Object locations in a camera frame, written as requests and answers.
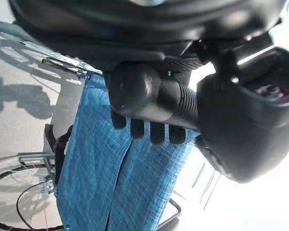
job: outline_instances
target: metal bar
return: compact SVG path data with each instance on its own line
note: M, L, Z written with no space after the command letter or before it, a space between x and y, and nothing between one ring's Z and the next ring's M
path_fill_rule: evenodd
M52 173L52 168L53 168L52 164L50 163L49 159L46 157L43 158L43 161L45 163L45 166L47 168L49 176L52 178L52 180L54 182L54 174Z
M181 214L181 211L182 211L181 207L174 200L172 200L170 198L169 203L172 204L172 206L174 206L178 210L178 212L175 215L173 215L172 217L170 217L167 220L165 220L164 222L162 222L161 224L159 224L158 230L160 228L162 228L163 226L165 226L166 224L168 224L169 222L171 222L173 219L177 218Z

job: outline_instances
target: blue fabric seat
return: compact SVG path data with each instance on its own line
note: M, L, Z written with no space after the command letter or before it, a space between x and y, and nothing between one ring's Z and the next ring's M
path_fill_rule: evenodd
M103 78L86 80L58 184L57 205L72 231L154 231L192 147L132 140L114 130Z

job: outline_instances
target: black plastic part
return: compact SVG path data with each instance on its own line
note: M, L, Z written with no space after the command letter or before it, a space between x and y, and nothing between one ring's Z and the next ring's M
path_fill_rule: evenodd
M156 146L162 146L165 141L165 125L150 122L150 139Z
M169 125L169 140L172 144L182 144L185 142L185 129L175 125Z
M111 74L108 93L120 115L197 129L196 93L172 78L161 79L147 64L119 65Z
M131 137L133 139L142 138L145 135L145 122L139 119L131 119Z
M122 0L10 0L27 27L44 34L163 43L259 35L286 0L168 0L155 7Z
M126 118L111 109L111 120L114 129L124 129L126 127Z
M289 52L274 48L265 58L273 63L243 86L227 79L227 73L206 77L197 86L201 142L209 150L203 154L240 183L270 171L289 151ZM278 86L280 96L259 94L267 85Z

